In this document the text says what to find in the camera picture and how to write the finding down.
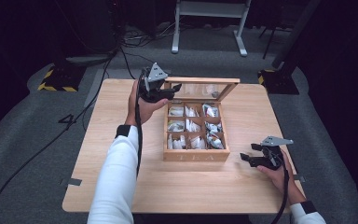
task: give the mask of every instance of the human hand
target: human hand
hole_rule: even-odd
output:
[[[128,115],[125,121],[125,124],[137,126],[135,120],[135,101],[136,101],[136,90],[138,88],[138,80],[135,80],[132,85],[132,91],[129,97],[129,108]],[[139,112],[141,115],[141,123],[144,124],[147,122],[153,115],[153,112],[162,108],[168,103],[168,99],[162,99],[154,104],[144,101],[142,98],[139,98]]]
[[[306,198],[302,194],[302,192],[298,189],[295,179],[293,176],[292,164],[289,162],[287,155],[284,151],[282,151],[284,164],[286,166],[287,172],[289,174],[289,183],[288,183],[288,199],[290,204],[294,203],[302,203],[306,201]],[[265,175],[267,175],[274,186],[279,190],[281,194],[284,192],[284,170],[283,166],[278,168],[278,170],[270,170],[265,166],[257,166],[257,170],[261,171]]]

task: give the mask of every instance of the wire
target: wire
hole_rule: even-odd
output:
[[[131,54],[131,53],[126,53],[126,52],[124,52],[124,51],[123,51],[123,53],[124,53],[124,54],[127,54],[127,55],[130,55],[130,56],[140,57],[140,58],[143,58],[143,59],[145,59],[145,60],[147,60],[147,61],[149,61],[149,62],[151,62],[151,63],[154,63],[152,60],[147,59],[146,57],[144,57],[144,56],[142,56],[142,55],[139,55],[139,54]]]
[[[165,38],[166,36],[168,35],[173,35],[174,33],[171,33],[171,34],[167,34],[165,35],[164,33],[169,30],[172,26],[175,25],[175,22],[170,24],[168,27],[166,27],[162,32],[160,32],[158,35],[156,35],[156,38],[152,38],[150,37],[149,35],[139,35],[138,31],[128,31],[128,33],[136,33],[137,35],[135,36],[131,36],[131,37],[128,37],[128,38],[123,38],[124,41],[126,40],[133,40],[133,39],[139,39],[138,43],[137,44],[130,44],[130,43],[127,43],[127,42],[123,42],[121,43],[122,46],[126,47],[126,48],[137,48],[137,47],[144,47],[146,46],[147,44],[149,44],[150,42],[152,41],[156,41],[156,40],[160,40],[160,39],[163,39]]]
[[[107,54],[104,58],[101,58],[101,59],[84,61],[84,62],[68,61],[68,59],[66,59],[66,61],[72,65],[75,65],[75,66],[94,66],[97,64],[106,63],[107,61],[109,61],[109,58],[111,57],[112,54]]]
[[[142,121],[141,112],[139,110],[139,86],[141,85],[142,77],[145,77],[144,71],[138,78],[138,85],[136,87],[136,98],[135,98],[135,121],[138,128],[138,165],[136,167],[136,176],[138,177],[139,168],[141,167],[142,158],[142,145],[143,145],[143,132],[142,132]]]
[[[120,49],[121,49],[121,52],[123,52],[124,60],[126,61],[127,69],[129,70],[130,76],[132,77],[132,79],[135,79],[135,77],[132,75],[132,72],[130,70],[129,62],[127,61],[127,57],[126,57],[126,53],[124,52],[122,47],[120,47]]]
[[[105,64],[104,69],[103,69],[103,73],[106,72],[107,66],[110,64],[110,62],[112,61],[112,59],[114,58],[114,56],[112,56],[109,61]],[[57,139],[59,139],[66,131],[69,130],[69,128],[76,123],[76,121],[84,114],[86,113],[86,111],[91,107],[91,105],[93,104],[93,101],[97,98],[98,93],[100,92],[101,86],[103,84],[103,77],[100,83],[100,86],[98,87],[97,92],[95,93],[94,97],[92,98],[92,100],[90,101],[90,103],[86,106],[86,108],[84,108],[80,114],[77,115],[77,117],[75,119],[73,119],[70,123],[68,123],[66,125],[66,127],[59,133],[57,134],[57,136],[55,136],[50,142],[48,142],[44,147],[42,147],[39,151],[37,151],[30,159],[28,159],[19,169],[17,169],[16,172],[14,172],[10,178],[5,182],[5,184],[0,188],[0,195],[2,194],[2,192],[4,191],[4,189],[6,188],[6,186],[10,183],[10,181],[16,177],[16,175],[26,166],[28,165],[28,163],[30,163],[34,158],[36,158],[40,153],[42,153],[43,151],[45,151],[49,146],[51,146],[51,144],[53,144]]]
[[[281,208],[279,209],[276,217],[274,218],[274,220],[272,221],[272,224],[276,224],[278,223],[279,219],[282,216],[283,210],[286,207],[286,202],[287,202],[287,197],[288,197],[288,190],[289,190],[289,172],[286,169],[286,164],[284,163],[284,160],[282,160],[278,155],[274,154],[271,150],[269,150],[267,147],[266,148],[272,156],[274,156],[275,158],[278,159],[278,161],[281,162],[282,166],[283,166],[283,173],[284,173],[284,177],[283,177],[283,198],[282,198],[282,204],[281,204]]]
[[[57,2],[57,0],[54,0],[55,4],[57,5],[57,8],[60,10],[61,14],[63,15],[63,17],[65,18],[66,22],[68,23],[69,27],[71,28],[73,34],[76,36],[77,40],[83,45],[83,47],[85,47],[86,49],[95,52],[95,53],[112,53],[113,51],[115,51],[117,49],[117,47],[115,46],[113,49],[109,50],[109,51],[98,51],[96,49],[92,49],[89,46],[86,45],[86,43],[84,43],[84,41],[82,40],[82,38],[80,38],[80,36],[78,35],[77,31],[75,30],[74,26],[72,25],[71,22],[69,22],[68,17],[66,16],[65,12],[63,11],[62,7],[60,6],[60,4]]]
[[[102,83],[103,80],[104,80],[105,74],[107,74],[107,77],[110,78],[110,75],[109,75],[109,73],[107,72],[107,69],[105,69],[105,67],[107,68],[107,65],[106,65],[106,64],[103,66],[103,77],[102,77],[101,83]],[[93,100],[90,101],[90,104],[93,105],[93,104],[95,104],[95,103],[96,103],[96,99],[95,99],[95,97],[94,97]],[[81,120],[81,121],[82,121],[82,126],[83,126],[84,132],[87,130],[87,129],[86,129],[86,126],[85,126],[85,123],[84,123],[84,118],[85,118],[85,116],[86,116],[86,113],[87,113],[87,110],[83,113],[83,118],[82,118],[82,120]]]

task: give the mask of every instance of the wooden box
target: wooden box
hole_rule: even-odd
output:
[[[180,83],[182,84],[181,90],[166,106],[163,160],[225,161],[230,151],[221,102],[240,83],[240,80],[238,78],[168,77],[165,80],[164,89],[172,88]]]

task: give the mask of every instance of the wooden table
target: wooden table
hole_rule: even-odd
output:
[[[107,149],[117,126],[127,116],[132,83],[127,79],[103,82],[72,174],[73,179],[82,182],[80,186],[68,186],[62,203],[65,211],[90,210]],[[277,213],[282,195],[265,175],[240,157],[240,152],[261,156],[261,152],[251,149],[252,143],[260,143],[268,135],[282,137],[264,87],[239,84],[222,106],[231,150],[226,161],[163,161],[164,110],[156,111],[144,124],[144,148],[133,213]]]

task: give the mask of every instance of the white shirt sleeve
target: white shirt sleeve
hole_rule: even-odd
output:
[[[133,223],[137,165],[138,132],[131,126],[128,136],[119,135],[107,152],[89,210],[89,224]]]
[[[295,224],[319,224],[326,223],[324,218],[316,211],[313,207],[311,201],[307,201],[306,203],[311,205],[311,209],[305,209],[304,203],[295,203],[290,206],[290,210],[292,211],[293,218],[295,220]]]

